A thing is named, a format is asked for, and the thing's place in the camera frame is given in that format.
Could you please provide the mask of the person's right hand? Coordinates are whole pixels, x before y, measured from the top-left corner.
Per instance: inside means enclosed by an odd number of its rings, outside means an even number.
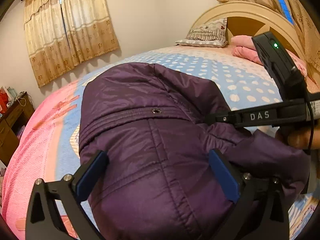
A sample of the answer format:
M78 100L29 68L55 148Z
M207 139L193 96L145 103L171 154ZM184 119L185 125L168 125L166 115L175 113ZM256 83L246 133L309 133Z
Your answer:
M301 128L299 130L292 131L288 136L285 136L284 133L280 129L278 129L275 138L294 148L306 150L309 148L310 136L310 128ZM310 146L311 150L319 150L319 139L319 126L315 126L313 129L313 138Z

